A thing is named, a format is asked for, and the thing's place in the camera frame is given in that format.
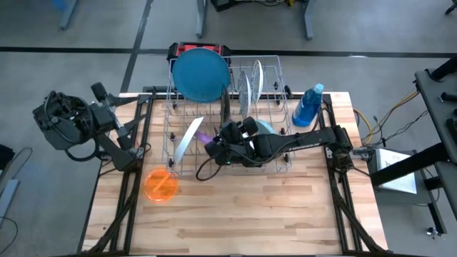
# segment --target wire dish rack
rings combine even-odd
[[[228,87],[230,96],[231,120],[243,121],[240,114],[238,101],[237,81],[240,73],[244,71],[251,76],[254,62],[259,60],[263,68],[263,92],[256,104],[251,104],[248,116],[256,120],[268,122],[280,134],[291,134],[291,120],[289,119],[286,92],[284,90],[283,74],[279,56],[230,56],[224,57],[229,63],[231,85]],[[198,131],[206,133],[211,138],[216,135],[216,130],[221,126],[221,103],[196,103],[186,99],[176,91],[171,67],[169,67],[169,84],[167,88],[165,121],[164,121],[164,147],[162,161],[173,176],[193,176],[200,165],[209,158],[205,151],[204,143],[193,137],[189,147],[179,163],[174,162],[174,153],[178,148],[187,128],[196,118],[204,117]],[[220,175],[246,175],[258,173],[285,173],[291,167],[291,158],[286,153],[260,168],[246,168],[241,164],[223,166]],[[207,163],[201,171],[200,177],[210,176],[218,168],[214,161]]]

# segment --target white plate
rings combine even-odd
[[[260,99],[263,88],[263,69],[259,60],[254,62],[251,74],[252,103],[255,104]]]
[[[240,114],[246,118],[249,114],[249,109],[251,109],[251,85],[249,83],[248,76],[242,71],[240,77],[238,78],[238,92],[239,101],[240,101]]]

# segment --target concrete floor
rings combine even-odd
[[[0,0],[0,46],[130,48],[146,0],[80,0],[68,31],[58,31],[60,13],[50,1]],[[317,1],[315,37],[303,39],[299,8],[266,8],[244,4],[216,13],[209,6],[207,35],[200,41],[234,49],[313,51],[457,52],[457,12],[444,16],[449,0]],[[154,0],[142,48],[167,48],[194,37],[194,1]],[[21,184],[7,216],[19,234],[5,256],[53,256],[76,252],[99,161],[74,163],[55,151],[37,129],[31,111],[54,89],[92,101],[90,85],[101,81],[119,92],[129,54],[0,53],[0,143],[34,153],[19,173]],[[285,83],[303,91],[317,82],[327,91],[349,91],[355,108],[370,122],[383,116],[412,88],[414,71],[441,65],[445,59],[282,56]],[[140,55],[129,91],[162,86],[168,81],[165,56]],[[417,117],[425,105],[420,96],[397,110],[384,127],[394,133]],[[367,129],[361,125],[361,135]],[[398,150],[422,150],[439,141],[429,116],[389,141]],[[90,151],[92,145],[78,152]],[[448,234],[433,240],[427,208],[379,206],[389,248],[396,253],[454,256],[457,222],[446,195],[438,202]],[[13,236],[4,222],[0,250]]]

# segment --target bottle cap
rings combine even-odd
[[[319,83],[319,84],[316,84],[316,85],[314,86],[314,91],[315,91],[316,93],[318,93],[318,94],[322,93],[322,91],[323,91],[323,84],[320,84],[320,83]]]

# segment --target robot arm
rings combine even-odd
[[[206,152],[220,166],[240,163],[245,167],[260,167],[283,153],[327,146],[332,151],[334,168],[349,170],[353,165],[349,156],[353,147],[346,130],[340,126],[290,136],[272,133],[252,136],[257,130],[251,117],[243,123],[229,121],[222,126],[219,135],[205,145]],[[243,133],[251,136],[244,138]]]

